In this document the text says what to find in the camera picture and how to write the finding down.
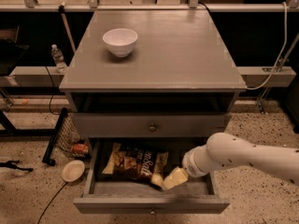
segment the white bowl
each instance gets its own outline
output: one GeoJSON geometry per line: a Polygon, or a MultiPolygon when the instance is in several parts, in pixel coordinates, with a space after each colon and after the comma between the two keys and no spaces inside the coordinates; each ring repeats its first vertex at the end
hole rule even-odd
{"type": "Polygon", "coordinates": [[[130,29],[118,28],[103,35],[107,49],[117,57],[128,56],[135,48],[138,34],[130,29]]]}
{"type": "Polygon", "coordinates": [[[85,171],[83,161],[71,161],[63,169],[62,177],[65,182],[74,182],[79,179],[85,171]]]}

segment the plastic bottle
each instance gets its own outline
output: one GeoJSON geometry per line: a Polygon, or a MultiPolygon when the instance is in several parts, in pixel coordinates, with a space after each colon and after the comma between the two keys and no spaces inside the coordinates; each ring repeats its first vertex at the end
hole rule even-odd
{"type": "Polygon", "coordinates": [[[64,61],[63,52],[59,48],[57,48],[57,46],[55,44],[52,45],[51,55],[52,55],[53,60],[55,61],[58,72],[65,73],[67,65],[64,61]]]}

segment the drawer knob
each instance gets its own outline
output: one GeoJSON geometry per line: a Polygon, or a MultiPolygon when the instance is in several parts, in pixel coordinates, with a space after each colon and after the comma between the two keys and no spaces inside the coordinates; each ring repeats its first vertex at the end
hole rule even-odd
{"type": "Polygon", "coordinates": [[[149,130],[150,130],[151,132],[155,132],[155,131],[157,130],[157,128],[156,128],[156,126],[155,126],[154,123],[151,123],[151,125],[149,126],[149,130]]]}

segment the yellow object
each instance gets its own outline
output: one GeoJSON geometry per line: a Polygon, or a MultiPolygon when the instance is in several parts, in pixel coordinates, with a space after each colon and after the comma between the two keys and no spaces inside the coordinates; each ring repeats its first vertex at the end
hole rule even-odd
{"type": "Polygon", "coordinates": [[[162,189],[168,190],[188,181],[188,174],[182,168],[176,167],[162,183],[162,189]]]}

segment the open drawer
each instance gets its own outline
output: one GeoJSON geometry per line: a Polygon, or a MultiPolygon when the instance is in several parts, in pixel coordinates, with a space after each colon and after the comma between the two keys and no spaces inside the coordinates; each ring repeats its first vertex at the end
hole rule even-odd
{"type": "MultiPolygon", "coordinates": [[[[221,213],[228,205],[220,199],[214,184],[213,174],[192,179],[168,191],[131,181],[124,177],[107,178],[102,171],[107,165],[113,140],[96,140],[91,160],[91,168],[81,198],[74,204],[81,213],[112,214],[161,214],[161,213],[221,213]]],[[[145,146],[159,147],[169,152],[164,168],[167,176],[181,164],[185,152],[194,147],[193,141],[152,141],[132,140],[145,146]]]]}

